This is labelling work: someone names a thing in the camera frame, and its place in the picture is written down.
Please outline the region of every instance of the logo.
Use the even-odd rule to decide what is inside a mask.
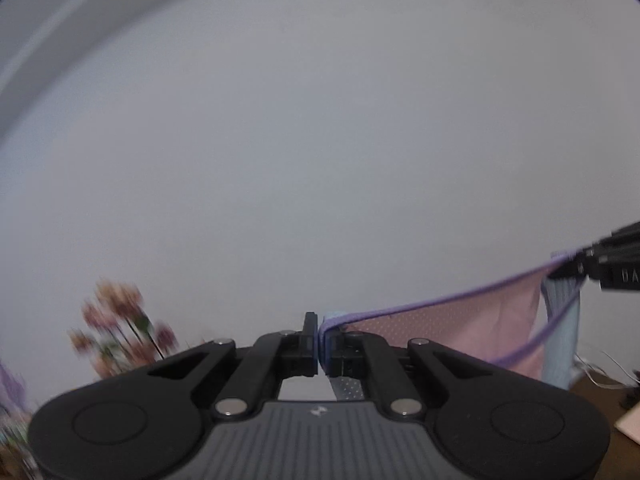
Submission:
[[[318,418],[328,412],[329,410],[324,406],[316,406],[314,409],[310,410],[311,415],[315,415]]]

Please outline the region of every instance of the white cable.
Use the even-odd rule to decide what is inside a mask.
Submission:
[[[599,366],[594,366],[594,365],[588,364],[578,354],[574,354],[574,355],[578,359],[578,361],[580,361],[580,363],[582,364],[582,366],[578,366],[578,368],[580,368],[580,370],[582,370],[584,372],[584,374],[588,377],[588,379],[593,384],[595,384],[597,387],[602,388],[603,390],[626,390],[627,388],[629,388],[629,386],[627,386],[626,384],[603,384],[603,383],[599,383],[598,381],[596,381],[593,378],[593,376],[591,375],[591,372],[593,371],[593,372],[601,373],[606,378],[610,379],[610,377],[606,374],[606,372],[602,368],[600,368]]]
[[[635,384],[640,385],[640,380],[639,380],[637,377],[635,377],[634,375],[630,374],[628,371],[626,371],[625,367],[623,367],[623,366],[622,366],[618,361],[616,361],[616,360],[615,360],[611,355],[609,355],[607,352],[605,352],[604,350],[602,350],[602,349],[598,348],[597,346],[594,346],[594,345],[592,345],[592,344],[590,344],[590,343],[587,343],[587,342],[584,342],[584,341],[580,341],[579,343],[580,343],[581,345],[585,345],[585,346],[588,346],[588,347],[590,347],[590,348],[593,348],[593,349],[594,349],[594,350],[596,350],[597,352],[600,352],[600,353],[602,353],[602,354],[606,355],[609,359],[611,359],[611,361],[613,361],[613,362],[616,364],[616,366],[617,366],[618,368],[620,368],[620,369],[624,372],[624,374],[625,374],[629,379],[631,379]]]

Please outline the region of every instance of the gray ribbed base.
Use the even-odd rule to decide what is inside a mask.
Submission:
[[[418,424],[372,402],[268,402],[256,417],[214,428],[175,480],[468,480]]]

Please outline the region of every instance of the pink flower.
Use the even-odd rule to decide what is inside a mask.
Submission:
[[[136,341],[129,346],[131,364],[144,366],[156,362],[156,349],[151,341]]]
[[[173,350],[178,345],[174,331],[166,323],[156,325],[156,344],[162,351]]]
[[[96,285],[95,297],[120,318],[134,319],[142,314],[142,295],[135,285],[101,280]]]
[[[79,354],[86,354],[95,345],[95,339],[93,337],[79,330],[69,332],[69,338],[71,339],[71,344],[74,346],[74,350]]]
[[[101,379],[106,379],[107,377],[113,377],[118,374],[116,370],[115,363],[112,359],[109,359],[105,356],[100,356],[94,361],[92,361],[92,365],[96,373],[100,376]]]
[[[96,330],[114,330],[118,327],[118,319],[111,312],[100,310],[88,301],[82,307],[82,317],[87,326]]]

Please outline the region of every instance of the light blue cloth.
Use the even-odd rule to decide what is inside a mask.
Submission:
[[[576,286],[580,285],[576,278],[564,280],[545,279],[542,282],[542,295],[546,302],[548,318],[558,314],[565,306]],[[571,371],[574,365],[575,349],[578,345],[578,324],[580,321],[580,294],[568,308],[567,313],[558,327],[545,341],[545,360],[542,367],[542,381],[557,386],[569,388]]]

